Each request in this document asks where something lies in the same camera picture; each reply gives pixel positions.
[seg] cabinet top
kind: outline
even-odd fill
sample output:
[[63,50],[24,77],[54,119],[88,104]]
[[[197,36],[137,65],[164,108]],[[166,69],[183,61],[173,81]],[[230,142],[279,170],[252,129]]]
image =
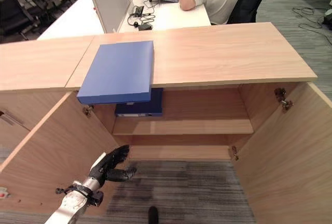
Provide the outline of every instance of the cabinet top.
[[0,45],[0,91],[77,90],[100,44],[143,40],[154,41],[153,87],[316,78],[271,23],[249,23]]

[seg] cabinet door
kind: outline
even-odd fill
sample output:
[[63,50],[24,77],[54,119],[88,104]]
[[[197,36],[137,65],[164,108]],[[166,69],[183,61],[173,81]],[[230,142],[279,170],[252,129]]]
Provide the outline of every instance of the cabinet door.
[[2,93],[0,94],[0,111],[8,113],[31,130],[64,94],[63,91]]
[[14,149],[28,133],[28,129],[10,118],[4,115],[0,116],[0,149],[2,147]]
[[[64,196],[55,189],[82,181],[102,152],[118,147],[95,114],[88,118],[82,107],[76,93],[66,93],[4,161],[0,186],[11,196],[0,202],[0,209],[54,211]],[[104,202],[90,207],[91,214],[105,212],[116,185],[105,184]]]
[[258,223],[332,223],[332,102],[300,83],[233,161]]

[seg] blue box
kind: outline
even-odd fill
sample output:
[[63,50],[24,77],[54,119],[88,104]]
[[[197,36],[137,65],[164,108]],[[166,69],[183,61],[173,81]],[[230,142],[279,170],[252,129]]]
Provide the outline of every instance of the blue box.
[[151,99],[153,41],[100,45],[77,98],[82,104]]

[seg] wood grain surface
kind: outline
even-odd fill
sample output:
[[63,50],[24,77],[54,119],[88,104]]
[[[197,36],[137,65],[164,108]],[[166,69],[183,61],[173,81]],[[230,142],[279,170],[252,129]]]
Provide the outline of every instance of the wood grain surface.
[[252,133],[236,88],[166,91],[162,117],[118,117],[114,135]]
[[[11,197],[0,202],[0,209],[51,213],[63,197],[55,188],[82,181],[94,161],[116,147],[94,113],[90,118],[83,114],[76,93],[66,93],[1,165],[0,185]],[[106,184],[104,204],[89,208],[88,214],[104,214],[116,186]]]
[[310,81],[315,73],[271,23],[96,36],[66,85],[79,89],[100,44],[153,40],[153,87]]
[[254,130],[271,116],[280,103],[277,101],[274,90],[284,88],[287,98],[297,85],[296,82],[282,83],[258,83],[239,86],[239,92],[245,105]]
[[258,223],[331,223],[332,102],[301,83],[253,134],[234,168]]
[[248,134],[215,135],[135,135],[132,145],[231,145]]
[[0,91],[63,89],[93,36],[0,45]]
[[29,130],[12,122],[9,124],[0,118],[0,150],[14,149],[29,133]]
[[130,160],[218,161],[230,159],[223,145],[133,145]]
[[65,93],[65,91],[2,93],[0,110],[11,114],[31,130]]

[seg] dark blue binder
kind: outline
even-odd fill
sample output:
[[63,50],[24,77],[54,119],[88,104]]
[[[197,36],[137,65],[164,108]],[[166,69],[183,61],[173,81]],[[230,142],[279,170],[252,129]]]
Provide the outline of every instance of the dark blue binder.
[[163,88],[151,89],[151,100],[148,102],[116,104],[117,117],[161,117]]
[[100,45],[77,98],[82,104],[150,101],[153,41]]

